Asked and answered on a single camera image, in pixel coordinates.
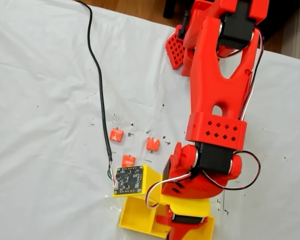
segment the white fabric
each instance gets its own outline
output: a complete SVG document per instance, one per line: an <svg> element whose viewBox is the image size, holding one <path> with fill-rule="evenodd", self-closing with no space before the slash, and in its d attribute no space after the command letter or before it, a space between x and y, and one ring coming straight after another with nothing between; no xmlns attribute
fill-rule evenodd
<svg viewBox="0 0 300 240"><path fill-rule="evenodd" d="M164 48L173 29L92 10L108 130L124 130L111 142L113 165L131 154L161 172L176 142L186 143L190 114L189 80ZM118 227L123 200L107 177L88 21L70 0L0 0L0 240L157 239ZM223 61L223 72L235 62ZM300 60L265 52L246 120L245 149L261 174L211 200L213 239L300 240ZM148 136L161 140L158 152L146 151ZM248 183L255 166L244 157L230 186Z"/></svg>

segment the red robotic arm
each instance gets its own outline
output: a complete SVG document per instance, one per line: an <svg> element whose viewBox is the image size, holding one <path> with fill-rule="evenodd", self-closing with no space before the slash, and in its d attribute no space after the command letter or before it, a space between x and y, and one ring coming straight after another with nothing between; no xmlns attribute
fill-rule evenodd
<svg viewBox="0 0 300 240"><path fill-rule="evenodd" d="M243 121L243 108L251 94L252 71L261 36L255 27L267 16L268 5L269 0L196 0L190 19L178 25L167 40L172 68L183 65L181 74L190 77L191 115L186 140L195 144L184 147L179 142L176 144L163 179L189 172L191 177L165 183L162 194L211 198L223 190L213 181L226 186L229 180L240 175L242 160L236 151L244 146L247 123ZM241 62L232 76L225 78L219 58L233 55L234 50L242 51ZM222 115L212 114L214 106L221 108ZM172 227L169 240L182 239L187 229L195 227L187 221L171 220L171 211L167 211L165 218Z"/></svg>

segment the yellow bracket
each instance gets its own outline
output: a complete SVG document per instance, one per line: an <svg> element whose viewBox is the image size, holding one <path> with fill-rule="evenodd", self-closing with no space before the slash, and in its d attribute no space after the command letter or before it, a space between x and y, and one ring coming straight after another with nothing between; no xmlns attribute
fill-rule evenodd
<svg viewBox="0 0 300 240"><path fill-rule="evenodd" d="M190 230L183 240L211 240L215 219L210 216L209 199L188 199L161 194L161 187L155 188L149 202L159 203L157 208L148 208L145 203L146 193L154 183L162 180L162 175L147 165L143 166L142 188L139 193L127 193L113 197L126 197L121 212L119 227L134 230L144 234L166 238L170 226L156 222L156 216L166 215L166 205L177 215L207 218L207 222L198 229Z"/></svg>

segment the black circuit board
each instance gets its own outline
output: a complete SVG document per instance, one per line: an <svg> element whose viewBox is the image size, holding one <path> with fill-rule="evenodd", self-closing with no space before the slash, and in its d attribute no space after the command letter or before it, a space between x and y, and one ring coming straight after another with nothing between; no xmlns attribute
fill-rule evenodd
<svg viewBox="0 0 300 240"><path fill-rule="evenodd" d="M142 191L143 166L121 167L116 170L115 179L118 181L115 195L137 194Z"/></svg>

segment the white cable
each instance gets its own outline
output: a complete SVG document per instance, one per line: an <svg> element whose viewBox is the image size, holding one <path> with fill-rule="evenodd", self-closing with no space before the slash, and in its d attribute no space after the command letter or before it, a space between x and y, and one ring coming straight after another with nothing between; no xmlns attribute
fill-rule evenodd
<svg viewBox="0 0 300 240"><path fill-rule="evenodd" d="M147 191L146 195L145 195L145 204L148 208L150 209L155 209L158 207L158 203L156 203L155 205L153 206L150 206L149 205L149 198L150 198L150 194L151 192L153 191L153 189L155 189L157 186L159 186L160 184L164 184L164 183L171 183L171 182L178 182L178 181L181 181L183 179L186 179L188 177L191 176L191 172L187 173L187 174L184 174L182 176L177 176L177 177L173 177L173 178L169 178L169 179L166 179L166 180L163 180L163 181L159 181L159 182L156 182L155 184L153 184Z"/></svg>
<svg viewBox="0 0 300 240"><path fill-rule="evenodd" d="M261 31L260 31L260 30L258 30L258 33L259 33L259 36L260 36L260 52L259 52L259 57L258 57L258 61L259 61L259 59L260 59L260 57L261 57L261 54L262 54L262 52L263 52L264 41L263 41L263 37L262 37L262 34L261 34ZM249 94L249 96L248 96L248 100L246 101L246 104L245 104L245 106L244 106L244 109L243 109L243 112L242 112L242 116L241 116L241 118L240 118L241 121L243 121L243 120L245 119L246 110L247 110L248 104L249 104L249 102L250 102L252 93L253 93L253 91L254 91L254 86L255 86L255 82L253 82L253 84L250 86L251 92L250 92L250 94Z"/></svg>

